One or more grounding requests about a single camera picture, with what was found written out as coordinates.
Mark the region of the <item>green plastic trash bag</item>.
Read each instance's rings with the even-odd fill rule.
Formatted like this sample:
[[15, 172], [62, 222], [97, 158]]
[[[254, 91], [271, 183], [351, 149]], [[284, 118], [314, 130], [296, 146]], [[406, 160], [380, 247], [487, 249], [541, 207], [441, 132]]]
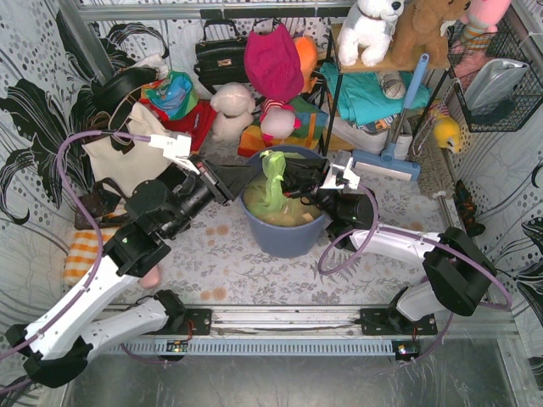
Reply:
[[262, 173], [244, 190], [247, 210], [258, 220], [272, 226], [296, 227], [311, 223], [322, 216], [321, 210], [306, 199], [283, 195], [286, 159], [302, 159], [299, 153], [266, 150], [259, 153]]

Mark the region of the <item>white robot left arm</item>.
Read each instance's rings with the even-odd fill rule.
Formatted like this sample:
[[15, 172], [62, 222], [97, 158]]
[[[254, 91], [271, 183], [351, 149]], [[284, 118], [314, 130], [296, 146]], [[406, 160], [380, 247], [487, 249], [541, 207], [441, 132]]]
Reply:
[[208, 204], [230, 204], [258, 174], [251, 165], [215, 165], [197, 155], [188, 163], [191, 170], [171, 164], [157, 178], [141, 182], [126, 201], [129, 221], [105, 243], [86, 275], [38, 320], [7, 330], [12, 349], [26, 357], [30, 380], [60, 387], [126, 340], [190, 328], [185, 305], [171, 290], [114, 317], [97, 318], [169, 254], [167, 241], [186, 231]]

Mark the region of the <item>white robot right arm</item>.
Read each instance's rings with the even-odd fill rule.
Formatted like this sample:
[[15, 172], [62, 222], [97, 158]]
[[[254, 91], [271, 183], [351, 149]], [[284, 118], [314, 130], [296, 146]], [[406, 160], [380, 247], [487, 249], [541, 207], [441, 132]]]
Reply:
[[401, 289], [375, 316], [361, 314], [367, 335], [420, 332], [418, 323], [448, 310], [470, 316], [481, 304], [496, 271], [462, 230], [415, 233], [378, 222], [373, 192], [361, 192], [349, 153], [328, 159], [287, 158], [281, 182], [283, 195], [298, 198], [326, 214], [326, 232], [335, 248], [353, 254], [379, 254], [421, 267], [423, 282]]

